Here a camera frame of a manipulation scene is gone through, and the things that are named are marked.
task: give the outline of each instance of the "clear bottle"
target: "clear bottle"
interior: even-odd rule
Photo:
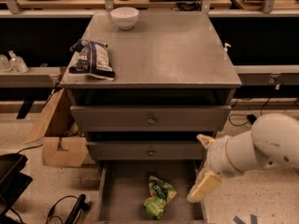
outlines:
[[[0,54],[0,70],[10,71],[12,69],[7,56]]]
[[[14,69],[14,71],[19,72],[19,73],[25,73],[28,71],[28,67],[25,63],[25,61],[22,59],[22,57],[17,56],[13,50],[10,50],[8,52],[9,56],[11,57],[9,63]]]

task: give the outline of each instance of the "green snack bag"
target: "green snack bag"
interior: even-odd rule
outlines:
[[[151,175],[149,193],[151,197],[144,201],[143,205],[151,218],[160,219],[164,216],[165,207],[177,195],[177,192],[169,183]]]

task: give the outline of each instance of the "concrete floor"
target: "concrete floor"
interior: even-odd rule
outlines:
[[[269,112],[285,112],[299,119],[298,105],[294,99],[273,99],[263,109]],[[241,124],[247,114],[261,115],[265,100],[238,100],[232,114],[232,121]],[[29,113],[25,119],[16,119],[16,113],[0,113],[0,154],[13,153],[22,148],[42,144],[42,140],[25,145],[24,140],[31,131],[37,113]],[[235,135],[250,129],[250,125],[234,126],[227,121],[218,136]],[[66,195],[85,194],[86,202],[91,205],[89,212],[83,212],[78,223],[94,223],[100,175],[90,158],[80,168],[55,168],[43,166],[42,148],[23,151],[28,162],[22,170],[34,180],[15,203],[14,209],[24,223],[46,223],[50,208]],[[57,204],[54,214],[63,220],[76,202],[68,198]],[[258,218],[259,224],[295,224],[299,220],[299,172],[294,169],[276,171],[250,171],[243,176],[224,179],[220,188],[205,198],[208,223],[235,224],[234,217],[250,223],[250,215]],[[18,219],[13,213],[9,217]],[[61,223],[57,218],[50,223]]]

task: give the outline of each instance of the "drawer handle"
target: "drawer handle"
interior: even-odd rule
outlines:
[[[152,157],[152,156],[154,156],[154,155],[155,155],[155,151],[154,151],[154,150],[152,150],[152,149],[150,149],[150,150],[149,150],[149,156],[151,156],[151,157]]]
[[[154,117],[152,117],[152,116],[149,116],[149,118],[148,118],[148,124],[155,124],[155,122],[156,122],[156,119]]]

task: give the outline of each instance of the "cabinet top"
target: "cabinet top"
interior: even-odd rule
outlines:
[[[113,81],[64,74],[62,86],[101,88],[237,88],[235,68],[208,16],[201,12],[141,10],[120,30],[106,11],[96,13],[83,39],[108,44]],[[69,64],[76,63],[78,53]]]

